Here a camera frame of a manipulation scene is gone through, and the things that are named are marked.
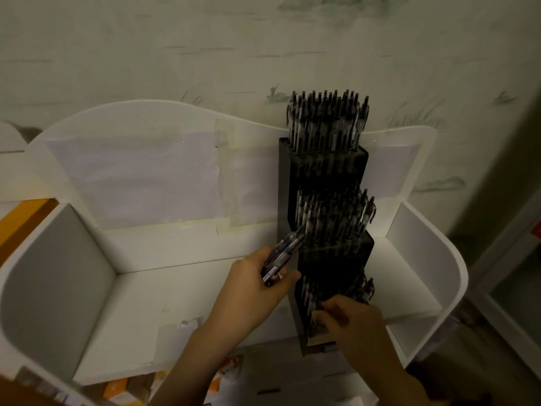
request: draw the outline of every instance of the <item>wall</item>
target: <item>wall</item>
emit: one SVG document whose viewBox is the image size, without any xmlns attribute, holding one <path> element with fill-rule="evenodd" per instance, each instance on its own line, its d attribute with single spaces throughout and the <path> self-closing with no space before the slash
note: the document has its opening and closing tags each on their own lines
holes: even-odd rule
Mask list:
<svg viewBox="0 0 541 406">
<path fill-rule="evenodd" d="M 134 98 L 284 126 L 292 90 L 439 129 L 410 201 L 449 232 L 541 80 L 541 0 L 0 0 L 0 119 Z"/>
</svg>

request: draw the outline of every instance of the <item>hand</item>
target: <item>hand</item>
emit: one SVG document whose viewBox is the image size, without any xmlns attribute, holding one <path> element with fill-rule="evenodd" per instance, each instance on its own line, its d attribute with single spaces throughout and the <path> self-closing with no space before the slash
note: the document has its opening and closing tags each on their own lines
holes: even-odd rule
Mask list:
<svg viewBox="0 0 541 406">
<path fill-rule="evenodd" d="M 256 327 L 261 325 L 274 308 L 285 298 L 301 274 L 299 271 L 287 272 L 273 286 L 266 287 L 261 280 L 261 268 L 270 255 L 270 246 L 235 261 L 218 294 L 210 315 L 203 327 L 211 329 L 235 348 Z"/>
<path fill-rule="evenodd" d="M 342 295 L 321 304 L 325 310 L 314 311 L 315 319 L 327 327 L 351 367 L 370 388 L 385 386 L 389 380 L 394 383 L 403 376 L 400 359 L 377 307 Z"/>
</svg>

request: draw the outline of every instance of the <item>pen display stand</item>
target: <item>pen display stand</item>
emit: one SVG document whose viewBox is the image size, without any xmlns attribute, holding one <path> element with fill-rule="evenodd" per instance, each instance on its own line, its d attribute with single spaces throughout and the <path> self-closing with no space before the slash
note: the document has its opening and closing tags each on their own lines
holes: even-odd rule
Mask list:
<svg viewBox="0 0 541 406">
<path fill-rule="evenodd" d="M 358 147 L 348 154 L 299 157 L 294 154 L 288 139 L 281 138 L 278 238 L 282 239 L 298 228 L 302 213 L 299 211 L 301 193 L 311 194 L 318 202 L 326 202 L 328 197 L 345 197 L 350 188 L 359 186 L 368 156 L 366 150 Z M 332 342 L 327 331 L 312 319 L 312 312 L 319 308 L 319 302 L 338 293 L 365 302 L 371 297 L 370 292 L 366 293 L 366 287 L 369 290 L 370 285 L 367 285 L 364 266 L 374 239 L 367 231 L 359 236 L 337 236 L 340 222 L 334 226 L 331 242 L 326 242 L 325 234 L 307 236 L 299 250 L 297 269 L 302 273 L 302 280 L 295 285 L 289 300 L 304 355 L 321 352 L 325 344 Z"/>
</svg>

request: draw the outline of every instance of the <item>bundle of pens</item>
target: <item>bundle of pens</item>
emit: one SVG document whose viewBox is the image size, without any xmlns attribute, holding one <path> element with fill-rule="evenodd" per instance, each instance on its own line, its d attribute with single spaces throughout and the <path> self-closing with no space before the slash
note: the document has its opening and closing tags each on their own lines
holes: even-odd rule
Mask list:
<svg viewBox="0 0 541 406">
<path fill-rule="evenodd" d="M 305 163 L 306 174 L 341 174 L 353 171 L 359 137 L 369 115 L 369 98 L 361 104 L 359 94 L 346 90 L 340 97 L 327 91 L 308 94 L 295 91 L 287 107 L 289 146 Z"/>
<path fill-rule="evenodd" d="M 296 224 L 305 232 L 301 259 L 309 262 L 303 271 L 301 292 L 309 334 L 318 328 L 312 312 L 319 302 L 343 294 L 367 304 L 374 295 L 374 283 L 366 279 L 359 257 L 369 238 L 366 227 L 375 213 L 374 197 L 369 199 L 366 189 L 361 192 L 358 182 L 341 193 L 299 189 Z M 333 266 L 332 275 L 329 265 Z"/>
</svg>

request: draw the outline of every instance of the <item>black pen holder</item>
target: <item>black pen holder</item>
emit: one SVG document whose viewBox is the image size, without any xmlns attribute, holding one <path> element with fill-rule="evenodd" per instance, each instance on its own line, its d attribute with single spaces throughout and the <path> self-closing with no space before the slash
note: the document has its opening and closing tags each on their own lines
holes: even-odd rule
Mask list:
<svg viewBox="0 0 541 406">
<path fill-rule="evenodd" d="M 297 156 L 287 138 L 279 143 L 278 238 L 297 229 L 295 214 L 299 188 L 304 190 L 338 192 L 360 183 L 369 154 L 359 147 L 347 154 Z M 341 293 L 360 300 L 360 279 L 365 279 L 364 267 L 374 246 L 368 231 L 360 237 L 315 245 L 306 243 L 298 253 L 296 269 L 303 275 L 289 295 L 295 326 L 303 355 L 325 351 L 334 345 L 326 331 L 315 325 L 306 299 L 306 285 L 311 286 L 317 301 Z"/>
</svg>

